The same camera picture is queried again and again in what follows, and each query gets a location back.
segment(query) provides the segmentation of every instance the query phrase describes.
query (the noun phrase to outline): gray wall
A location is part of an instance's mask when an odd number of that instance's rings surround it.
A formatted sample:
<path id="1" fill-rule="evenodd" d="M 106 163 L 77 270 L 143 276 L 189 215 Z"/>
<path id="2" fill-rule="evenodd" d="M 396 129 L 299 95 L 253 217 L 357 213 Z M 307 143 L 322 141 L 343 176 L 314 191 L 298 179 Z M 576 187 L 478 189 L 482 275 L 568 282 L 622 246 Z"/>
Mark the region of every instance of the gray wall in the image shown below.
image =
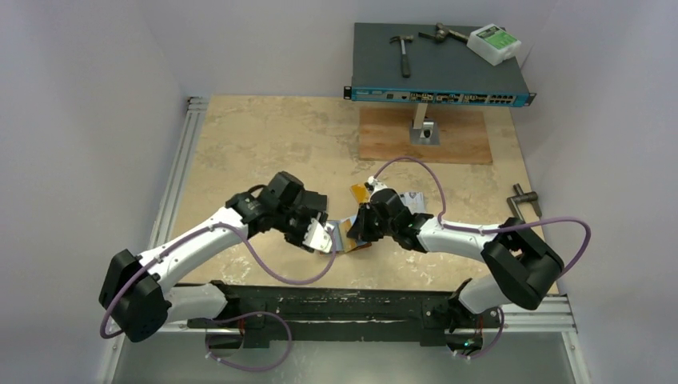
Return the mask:
<path id="1" fill-rule="evenodd" d="M 678 8 L 562 0 L 524 64 L 539 96 L 514 113 L 546 216 L 593 238 L 562 287 L 594 382 L 676 382 Z M 575 226 L 546 230 L 562 255 Z"/>
<path id="2" fill-rule="evenodd" d="M 339 96 L 351 83 L 355 22 L 495 22 L 523 41 L 523 58 L 556 0 L 139 2 L 188 94 Z"/>
<path id="3" fill-rule="evenodd" d="M 0 382 L 94 382 L 98 290 L 146 246 L 185 102 L 130 0 L 2 0 L 0 52 Z"/>

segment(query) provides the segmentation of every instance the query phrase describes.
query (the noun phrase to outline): table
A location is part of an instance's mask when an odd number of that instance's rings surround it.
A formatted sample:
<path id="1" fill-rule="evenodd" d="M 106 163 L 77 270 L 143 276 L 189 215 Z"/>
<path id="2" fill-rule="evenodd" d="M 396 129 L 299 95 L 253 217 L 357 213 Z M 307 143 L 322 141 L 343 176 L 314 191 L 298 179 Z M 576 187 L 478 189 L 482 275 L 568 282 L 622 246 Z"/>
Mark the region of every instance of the table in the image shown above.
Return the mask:
<path id="1" fill-rule="evenodd" d="M 234 194 L 267 183 L 280 170 L 300 178 L 307 189 L 327 194 L 330 218 L 355 214 L 357 204 L 349 186 L 366 181 L 383 164 L 358 159 L 359 107 L 340 98 L 213 96 L 173 236 L 208 218 Z M 457 108 L 482 111 L 494 161 L 492 165 L 430 165 L 448 201 L 445 218 L 479 224 L 503 222 L 511 215 L 506 198 L 514 194 L 512 185 L 519 182 L 531 190 L 511 115 L 505 108 Z M 441 210 L 435 183 L 417 164 L 394 164 L 380 180 L 399 192 L 423 192 L 428 211 Z M 536 219 L 529 206 L 523 212 L 528 221 Z M 255 236 L 252 243 L 273 270 L 289 278 L 314 276 L 328 261 L 328 256 L 289 246 L 275 230 Z M 312 286 L 454 290 L 466 278 L 487 273 L 480 262 L 403 250 L 386 238 L 368 249 L 338 255 L 331 271 Z M 183 282 L 214 279 L 232 284 L 282 284 L 266 274 L 243 245 L 215 256 Z"/>

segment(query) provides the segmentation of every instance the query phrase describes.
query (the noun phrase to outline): plastic container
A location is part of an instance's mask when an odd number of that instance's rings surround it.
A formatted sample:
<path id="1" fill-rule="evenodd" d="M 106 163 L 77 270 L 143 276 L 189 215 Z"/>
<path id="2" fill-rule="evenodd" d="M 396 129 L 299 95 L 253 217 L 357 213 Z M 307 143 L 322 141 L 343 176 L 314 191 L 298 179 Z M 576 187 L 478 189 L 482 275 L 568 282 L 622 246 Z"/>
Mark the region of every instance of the plastic container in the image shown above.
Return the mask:
<path id="1" fill-rule="evenodd" d="M 520 49 L 520 40 L 499 26 L 490 24 L 471 32 L 466 46 L 495 66 L 516 56 Z"/>

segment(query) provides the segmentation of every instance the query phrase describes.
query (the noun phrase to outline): claw hammer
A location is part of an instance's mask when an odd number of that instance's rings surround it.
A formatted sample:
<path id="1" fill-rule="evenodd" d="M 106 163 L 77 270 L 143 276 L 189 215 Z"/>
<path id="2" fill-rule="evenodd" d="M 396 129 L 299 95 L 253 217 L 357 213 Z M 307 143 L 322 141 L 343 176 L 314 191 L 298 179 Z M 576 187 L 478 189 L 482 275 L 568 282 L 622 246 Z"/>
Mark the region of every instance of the claw hammer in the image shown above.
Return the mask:
<path id="1" fill-rule="evenodd" d="M 409 59 L 407 59 L 407 51 L 405 50 L 405 42 L 412 42 L 414 36 L 412 35 L 398 35 L 393 36 L 390 42 L 401 42 L 401 73 L 403 78 L 408 78 L 411 74 L 409 70 Z"/>

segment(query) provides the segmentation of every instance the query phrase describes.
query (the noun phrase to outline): wooden block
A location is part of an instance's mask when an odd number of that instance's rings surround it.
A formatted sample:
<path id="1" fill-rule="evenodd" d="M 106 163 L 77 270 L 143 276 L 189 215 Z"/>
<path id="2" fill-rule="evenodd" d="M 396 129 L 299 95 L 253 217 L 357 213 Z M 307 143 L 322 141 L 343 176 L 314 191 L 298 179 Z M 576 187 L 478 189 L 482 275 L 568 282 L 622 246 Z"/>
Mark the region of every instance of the wooden block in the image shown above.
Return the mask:
<path id="1" fill-rule="evenodd" d="M 436 120 L 439 146 L 415 146 L 409 142 L 414 115 L 410 108 L 361 108 L 361 160 L 390 160 L 413 156 L 424 162 L 492 164 L 488 133 L 482 112 L 429 107 L 427 117 Z"/>

